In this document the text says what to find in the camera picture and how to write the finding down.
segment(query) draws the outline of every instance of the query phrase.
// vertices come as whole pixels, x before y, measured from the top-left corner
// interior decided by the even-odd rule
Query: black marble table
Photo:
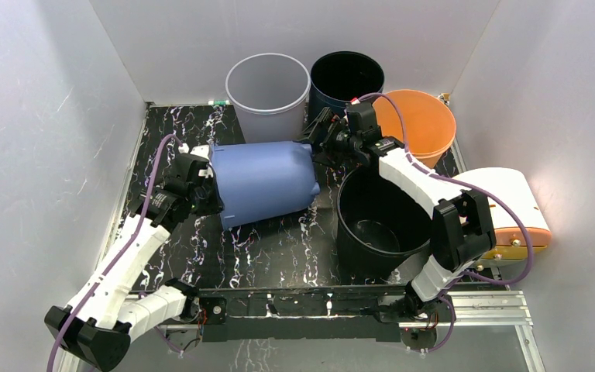
[[[207,143],[243,143],[232,106],[152,107],[146,118],[128,201],[148,185],[160,140],[175,133],[190,147]],[[175,149],[168,147],[161,169]],[[317,166],[321,193],[303,212],[223,231],[217,215],[191,217],[155,253],[136,281],[134,291],[153,291],[177,277],[199,288],[306,288],[351,284],[397,284],[392,277],[359,277],[338,265],[335,248],[336,197],[346,172]],[[452,152],[436,166],[440,174],[458,173]]]

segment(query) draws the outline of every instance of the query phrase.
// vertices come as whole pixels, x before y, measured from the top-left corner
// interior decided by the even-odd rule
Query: blue trash can
[[[300,211],[320,192],[309,145],[214,146],[211,164],[224,205],[224,229]]]

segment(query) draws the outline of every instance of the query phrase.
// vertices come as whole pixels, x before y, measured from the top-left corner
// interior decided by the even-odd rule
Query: white rim
[[[297,100],[291,102],[288,105],[279,107],[279,108],[271,108],[269,110],[262,110],[262,109],[258,109],[258,108],[251,108],[245,105],[242,105],[240,102],[236,101],[235,98],[232,97],[231,93],[229,93],[229,76],[231,76],[232,72],[243,62],[246,62],[247,60],[251,60],[252,58],[257,58],[257,57],[262,57],[262,56],[280,56],[280,57],[285,57],[288,58],[290,60],[292,60],[293,62],[297,63],[300,67],[302,67],[302,70],[304,71],[304,74],[306,74],[307,76],[307,86],[304,88],[304,92],[302,92],[302,95],[300,96],[300,98],[298,98]],[[247,112],[251,112],[254,114],[277,114],[279,112],[284,112],[284,111],[288,111],[290,109],[292,109],[293,107],[295,107],[296,105],[300,104],[300,102],[304,101],[307,98],[307,93],[309,92],[309,86],[311,85],[311,77],[309,77],[309,70],[307,70],[307,68],[302,64],[302,62],[300,62],[299,60],[296,60],[295,58],[291,57],[291,56],[287,56],[286,54],[281,54],[281,53],[261,53],[261,54],[255,54],[253,56],[249,56],[244,60],[241,60],[240,62],[238,62],[237,64],[234,65],[234,67],[232,67],[231,70],[229,70],[229,73],[227,74],[227,78],[225,80],[225,90],[227,91],[227,96],[229,97],[229,99],[232,101],[232,103],[236,106],[236,107],[240,107],[241,109],[247,111]]]

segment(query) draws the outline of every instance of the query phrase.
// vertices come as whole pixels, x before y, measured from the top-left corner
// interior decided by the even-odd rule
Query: bucket
[[[224,229],[307,208],[320,187],[311,146],[295,142],[214,146],[211,164]]]
[[[339,262],[355,274],[386,277],[410,256],[429,249],[430,216],[377,170],[350,172],[337,204]]]
[[[428,167],[434,167],[455,139],[455,117],[448,106],[422,91],[407,89],[387,93],[397,104],[407,126],[407,142],[414,156]],[[383,136],[403,140],[400,119],[385,98],[374,103],[377,124]]]
[[[293,57],[257,54],[227,74],[225,89],[247,143],[296,140],[304,127],[309,72]]]
[[[308,122],[324,107],[343,117],[346,103],[384,86],[382,67],[357,52],[334,52],[320,57],[311,68]]]

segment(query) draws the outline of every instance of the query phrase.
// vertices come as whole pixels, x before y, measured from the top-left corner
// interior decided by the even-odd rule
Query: white wall
[[[143,116],[88,0],[0,2],[0,371],[45,370],[44,315],[95,267]]]
[[[502,1],[452,104],[466,162],[524,171],[553,232],[521,284],[547,370],[595,371],[595,2]]]
[[[305,66],[337,50],[368,54],[385,91],[451,91],[498,0],[91,0],[148,102],[223,99],[229,69],[278,52]]]

